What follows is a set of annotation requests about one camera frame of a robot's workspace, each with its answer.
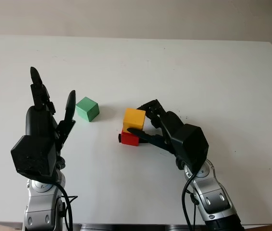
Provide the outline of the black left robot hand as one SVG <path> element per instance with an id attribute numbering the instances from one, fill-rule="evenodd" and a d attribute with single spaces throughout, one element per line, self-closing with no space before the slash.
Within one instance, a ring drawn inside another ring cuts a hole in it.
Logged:
<path id="1" fill-rule="evenodd" d="M 76 92 L 72 90 L 69 93 L 64 119 L 57 123 L 53 117 L 56 113 L 55 106 L 50 100 L 48 90 L 43 84 L 38 70 L 33 66 L 30 67 L 30 75 L 34 105 L 28 109 L 26 114 L 25 133 L 34 137 L 35 144 L 37 144 L 38 138 L 45 140 L 40 144 L 40 151 L 35 159 L 52 170 L 60 156 L 63 144 L 76 123 L 73 119 Z"/>

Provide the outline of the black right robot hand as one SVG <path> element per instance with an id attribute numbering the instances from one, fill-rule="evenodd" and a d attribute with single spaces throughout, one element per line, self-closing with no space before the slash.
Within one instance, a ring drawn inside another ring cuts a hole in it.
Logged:
<path id="1" fill-rule="evenodd" d="M 174 112 L 166 112 L 157 99 L 138 107 L 138 109 L 146 112 L 146 117 L 150 119 L 154 128 L 162 130 L 162 135 L 149 135 L 141 129 L 132 127 L 129 127 L 127 131 L 139 137 L 141 141 L 162 148 L 182 160 L 172 144 L 172 137 L 184 125 L 181 119 Z"/>

